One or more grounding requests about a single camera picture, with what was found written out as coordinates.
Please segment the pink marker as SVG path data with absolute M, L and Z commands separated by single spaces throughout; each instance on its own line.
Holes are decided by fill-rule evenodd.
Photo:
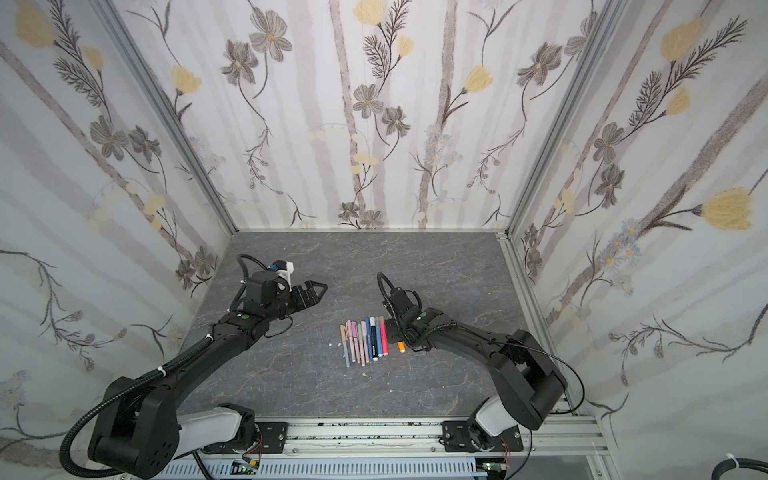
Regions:
M 380 317 L 377 320 L 377 327 L 379 332 L 379 348 L 380 355 L 387 356 L 389 354 L 388 340 L 386 335 L 386 324 L 384 317 Z

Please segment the light blue marker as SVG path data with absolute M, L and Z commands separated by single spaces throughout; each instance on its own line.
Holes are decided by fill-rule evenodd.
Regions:
M 377 351 L 377 358 L 380 358 L 383 356 L 383 341 L 381 337 L 381 318 L 375 317 L 375 340 L 376 340 L 376 351 Z

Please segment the black marker white cap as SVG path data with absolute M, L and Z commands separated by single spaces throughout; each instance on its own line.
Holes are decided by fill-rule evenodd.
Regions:
M 374 360 L 374 361 L 377 361 L 377 360 L 378 360 L 378 358 L 377 358 L 377 351 L 376 351 L 376 340 L 375 340 L 375 317 L 370 317 L 370 321 L 371 321 L 371 333 L 372 333 L 372 335 L 371 335 L 371 336 L 372 336 L 372 338 L 373 338 L 373 340 L 372 340 L 372 343 L 373 343 L 373 349 L 375 350 L 375 353 L 374 353 L 374 355 L 375 355 L 375 360 Z

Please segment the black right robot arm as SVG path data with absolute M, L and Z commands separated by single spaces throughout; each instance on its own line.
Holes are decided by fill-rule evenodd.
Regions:
M 484 400 L 457 433 L 443 442 L 453 451 L 491 451 L 522 426 L 537 430 L 552 413 L 568 383 L 553 358 L 527 331 L 494 333 L 451 319 L 435 308 L 423 309 L 397 287 L 383 295 L 391 318 L 386 327 L 414 351 L 443 350 L 488 371 L 495 395 Z

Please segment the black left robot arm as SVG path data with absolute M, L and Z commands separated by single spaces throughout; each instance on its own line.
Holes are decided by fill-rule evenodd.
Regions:
M 319 304 L 327 290 L 313 280 L 290 285 L 273 269 L 256 271 L 201 340 L 136 379 L 114 381 L 82 420 L 95 424 L 87 455 L 103 467 L 93 475 L 150 479 L 195 450 L 255 447 L 261 436 L 250 408 L 227 403 L 187 416 L 177 410 L 219 368 L 267 337 L 272 322 Z

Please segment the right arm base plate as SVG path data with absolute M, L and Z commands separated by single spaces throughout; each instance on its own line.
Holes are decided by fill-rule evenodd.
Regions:
M 489 436 L 468 420 L 443 421 L 438 442 L 449 453 L 522 452 L 523 438 L 517 425 L 499 436 Z

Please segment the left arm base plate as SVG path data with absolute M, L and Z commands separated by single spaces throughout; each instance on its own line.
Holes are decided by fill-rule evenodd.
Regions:
M 287 433 L 287 422 L 250 420 L 246 423 L 243 454 L 282 454 Z

